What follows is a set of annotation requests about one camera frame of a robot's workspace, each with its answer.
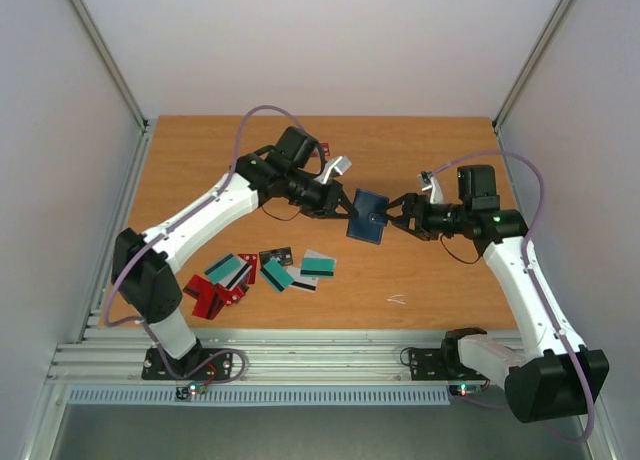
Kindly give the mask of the navy blue card holder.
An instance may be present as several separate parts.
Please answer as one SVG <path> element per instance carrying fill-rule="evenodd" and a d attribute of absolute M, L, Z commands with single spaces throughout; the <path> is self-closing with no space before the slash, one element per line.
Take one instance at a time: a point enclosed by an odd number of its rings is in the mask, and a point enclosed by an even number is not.
<path fill-rule="evenodd" d="M 363 189 L 357 189 L 353 201 L 358 216 L 348 221 L 346 236 L 355 240 L 380 245 L 388 225 L 386 208 L 389 198 Z"/>

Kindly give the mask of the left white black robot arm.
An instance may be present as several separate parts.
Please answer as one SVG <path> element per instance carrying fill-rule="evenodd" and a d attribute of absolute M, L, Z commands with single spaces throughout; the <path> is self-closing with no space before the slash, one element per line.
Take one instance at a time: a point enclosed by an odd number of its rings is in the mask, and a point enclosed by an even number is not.
<path fill-rule="evenodd" d="M 357 216 L 338 180 L 351 166 L 348 157 L 322 159 L 319 172 L 306 171 L 312 154 L 321 150 L 302 128 L 288 127 L 275 144 L 233 160 L 229 172 L 173 217 L 142 233 L 127 228 L 116 237 L 111 292 L 135 309 L 177 377 L 192 377 L 202 361 L 199 341 L 179 310 L 176 279 L 194 253 L 273 198 L 286 199 L 310 218 Z"/>

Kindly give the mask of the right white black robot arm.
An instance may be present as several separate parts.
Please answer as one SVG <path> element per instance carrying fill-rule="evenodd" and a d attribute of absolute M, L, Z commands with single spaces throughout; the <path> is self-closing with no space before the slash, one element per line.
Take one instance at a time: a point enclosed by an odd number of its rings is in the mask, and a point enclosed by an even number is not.
<path fill-rule="evenodd" d="M 395 227 L 423 240 L 461 235 L 497 279 L 516 321 L 523 350 L 492 340 L 479 328 L 446 333 L 441 363 L 452 376 L 473 370 L 503 389 L 522 423 L 584 415 L 595 420 L 595 401 L 609 372 L 602 350 L 589 349 L 557 304 L 535 258 L 529 229 L 517 210 L 504 210 L 490 165 L 458 168 L 456 204 L 437 203 L 436 179 L 422 175 L 427 191 L 391 201 L 385 215 Z"/>

